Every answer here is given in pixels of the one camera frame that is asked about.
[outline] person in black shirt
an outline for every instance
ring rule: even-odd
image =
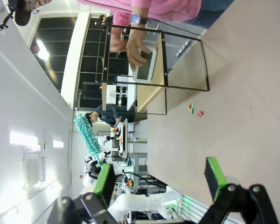
[[[93,123],[98,121],[98,118],[111,127],[125,119],[127,119],[128,123],[134,122],[135,125],[137,125],[139,121],[147,119],[147,113],[135,113],[134,107],[131,107],[130,110],[127,111],[126,106],[118,106],[115,104],[107,104],[106,111],[103,111],[103,105],[100,105],[94,112],[86,113],[85,116],[91,127]]]

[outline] black metal frame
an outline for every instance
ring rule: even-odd
[[[161,84],[150,84],[150,83],[130,83],[130,82],[117,82],[117,81],[108,81],[108,69],[109,69],[109,54],[110,54],[110,41],[111,41],[111,30],[112,27],[114,28],[126,28],[126,29],[136,29],[136,30],[143,30],[148,32],[156,32],[161,34],[162,38],[162,54],[163,54],[163,69],[164,69],[164,85]],[[126,27],[126,26],[118,26],[118,25],[112,25],[109,24],[107,26],[107,34],[106,34],[106,40],[105,40],[105,51],[104,51],[104,64],[103,64],[103,70],[102,70],[102,77],[101,80],[98,80],[98,76],[96,73],[96,82],[97,83],[107,83],[107,84],[135,84],[135,85],[146,85],[146,86],[159,86],[159,87],[165,87],[165,88],[175,88],[175,89],[183,89],[183,90],[194,90],[194,91],[204,91],[207,92],[210,90],[210,83],[209,83],[209,75],[206,65],[206,59],[205,59],[205,53],[203,48],[203,43],[200,39],[186,36],[186,35],[180,35],[175,34],[167,31],[162,30],[154,30],[154,29],[147,29],[147,28],[135,28],[135,27]],[[187,38],[194,41],[198,41],[201,44],[202,52],[203,52],[203,59],[205,64],[205,82],[206,82],[206,89],[197,89],[197,88],[190,88],[190,87],[183,87],[183,86],[174,86],[168,84],[168,71],[167,71],[167,57],[166,57],[166,42],[165,42],[165,34],[167,35],[173,35],[177,37]],[[167,115],[167,94],[165,92],[165,114],[161,113],[148,113],[148,114],[157,114],[157,115]]]

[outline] light fixture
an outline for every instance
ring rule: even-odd
[[[36,146],[37,145],[37,137],[21,134],[17,132],[11,132],[9,135],[9,143],[15,145],[23,145],[23,146]]]
[[[63,142],[62,141],[56,141],[56,140],[54,140],[53,141],[53,147],[54,148],[63,148]]]
[[[47,52],[47,50],[40,50],[36,55],[44,61],[47,61],[50,56],[50,54]]]

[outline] jeans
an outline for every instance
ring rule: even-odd
[[[187,24],[209,29],[234,0],[202,0],[196,18],[185,21]]]

